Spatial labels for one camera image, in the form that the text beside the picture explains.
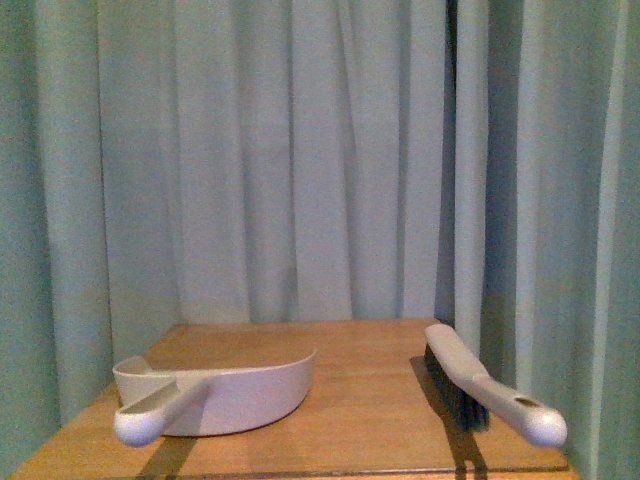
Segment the brush handle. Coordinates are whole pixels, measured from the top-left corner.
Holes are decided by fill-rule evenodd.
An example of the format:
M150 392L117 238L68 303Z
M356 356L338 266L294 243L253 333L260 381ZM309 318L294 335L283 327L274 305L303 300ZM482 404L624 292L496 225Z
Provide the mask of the brush handle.
M425 335L434 356L454 384L533 445L557 448L564 444L567 424L558 410L491 378L482 363L448 325L427 327Z

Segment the dustpan handle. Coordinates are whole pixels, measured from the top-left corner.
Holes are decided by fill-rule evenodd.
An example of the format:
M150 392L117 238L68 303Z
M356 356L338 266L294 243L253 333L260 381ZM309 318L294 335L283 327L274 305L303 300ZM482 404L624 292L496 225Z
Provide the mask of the dustpan handle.
M120 408L113 419L113 429L125 445L143 447L162 435L189 405L204 401L208 391L206 379L181 389L174 378Z

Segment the brush handle hole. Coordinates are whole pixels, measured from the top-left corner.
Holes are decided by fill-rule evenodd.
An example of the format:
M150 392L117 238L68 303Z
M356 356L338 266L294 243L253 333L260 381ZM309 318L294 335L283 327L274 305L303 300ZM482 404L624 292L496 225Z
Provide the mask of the brush handle hole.
M537 408L537 407L540 406L539 403L534 402L533 400L530 400L530 399L525 398L525 397L516 397L516 398L514 398L514 400L516 402L518 402L519 404L524 405L525 407Z

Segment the table top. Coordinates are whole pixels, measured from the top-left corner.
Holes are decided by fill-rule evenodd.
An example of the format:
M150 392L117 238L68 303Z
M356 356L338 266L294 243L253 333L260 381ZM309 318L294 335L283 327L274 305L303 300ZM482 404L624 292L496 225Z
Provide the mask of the table top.
M177 325L145 354L152 367L278 365L317 348L309 394L262 428L131 448L112 430L119 398L111 385L10 479L439 480L465 478L465 470L472 478L577 479L558 450L531 446L495 416L488 432L457 429L423 361L431 322Z

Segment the hand brush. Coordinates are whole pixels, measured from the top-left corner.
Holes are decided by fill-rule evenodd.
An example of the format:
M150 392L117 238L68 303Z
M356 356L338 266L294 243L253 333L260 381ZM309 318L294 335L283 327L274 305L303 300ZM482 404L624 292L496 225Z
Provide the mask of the hand brush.
M533 445L564 444L567 425L560 412L491 378L453 328L436 323L425 336L427 369L463 431L487 430L490 410Z

